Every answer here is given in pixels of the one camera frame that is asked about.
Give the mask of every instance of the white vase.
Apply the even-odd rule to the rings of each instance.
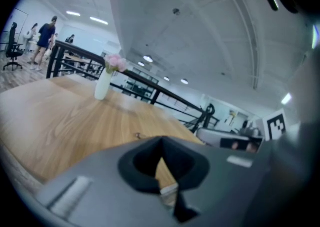
[[[108,89],[110,87],[111,78],[112,78],[112,73],[109,74],[107,73],[106,69],[104,69],[95,87],[95,92],[94,92],[95,99],[103,100],[106,98]]]

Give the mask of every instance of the floor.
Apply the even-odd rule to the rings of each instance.
[[[3,93],[7,90],[22,86],[31,82],[44,80],[47,76],[48,61],[42,61],[42,70],[30,70],[30,64],[32,53],[28,56],[23,55],[17,58],[17,63],[21,64],[23,69],[20,67],[14,66],[14,71],[12,71],[12,66],[6,67],[5,71],[3,70],[4,66],[10,62],[10,58],[6,57],[4,51],[0,52],[0,93]]]

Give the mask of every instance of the black office chair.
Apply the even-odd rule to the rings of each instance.
[[[9,46],[5,55],[7,58],[11,58],[11,62],[8,62],[5,66],[3,66],[3,70],[5,70],[5,68],[10,65],[12,65],[12,71],[14,71],[14,65],[18,67],[20,66],[21,69],[23,69],[21,64],[15,62],[15,60],[17,60],[17,57],[20,57],[24,54],[22,50],[19,50],[20,45],[15,42],[15,34],[16,34],[17,26],[18,26],[17,23],[14,22],[10,30]]]

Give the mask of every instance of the woman in blue dress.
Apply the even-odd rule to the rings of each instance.
[[[49,45],[49,40],[54,41],[54,36],[56,33],[56,22],[57,22],[58,17],[54,16],[51,20],[51,23],[46,23],[42,28],[39,30],[39,33],[41,34],[39,42],[37,43],[37,49],[34,52],[34,55],[31,60],[31,70],[37,70],[38,72],[41,71],[41,63],[42,63],[42,58],[44,57],[44,54],[46,52],[46,49]],[[40,56],[40,60],[38,63],[38,67],[36,68],[35,66],[35,60],[37,56]]]

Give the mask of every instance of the railing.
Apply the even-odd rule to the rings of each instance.
[[[69,56],[66,52],[74,54],[75,56],[77,56],[77,58],[74,56]],[[53,50],[52,50],[52,54],[51,54],[50,61],[48,64],[46,78],[50,79],[50,78],[58,77],[60,75],[65,75],[65,74],[69,74],[69,73],[78,73],[85,78],[88,78],[91,80],[98,80],[104,67],[105,67],[105,60],[101,56],[98,56],[94,53],[86,51],[86,50],[79,48],[77,46],[74,46],[74,45],[71,45],[71,44],[68,44],[65,42],[57,41]],[[139,98],[141,98],[141,100],[147,101],[148,103],[150,103],[152,105],[157,104],[157,105],[166,107],[168,109],[171,109],[173,111],[182,113],[186,116],[194,118],[191,122],[186,122],[186,121],[180,120],[182,123],[189,124],[187,126],[189,126],[190,130],[193,133],[195,133],[198,130],[200,124],[203,123],[207,118],[215,119],[211,115],[208,115],[208,113],[206,111],[204,111],[203,109],[193,105],[192,103],[186,101],[185,99],[181,98],[180,96],[170,92],[169,90],[153,83],[152,81],[150,81],[150,80],[148,80],[148,79],[146,79],[146,78],[144,78],[144,77],[142,77],[132,71],[126,70],[122,74],[124,74],[127,77],[132,78],[136,81],[139,81],[139,82],[141,82],[151,88],[154,88],[155,93],[154,93],[153,97],[152,98],[147,97],[143,94],[139,94],[135,91],[126,89],[126,88],[119,86],[117,84],[114,84],[114,83],[110,84],[112,87],[122,90],[122,93],[124,93],[124,94],[130,95],[130,96],[134,95],[136,98],[139,97]],[[157,101],[160,94],[164,94],[167,97],[170,97],[170,98],[176,100],[181,105],[182,104],[185,105],[188,109],[194,109],[194,110],[198,111],[201,114],[201,116],[196,117],[194,115],[186,113],[183,110],[179,110],[177,108],[166,105],[160,101]]]

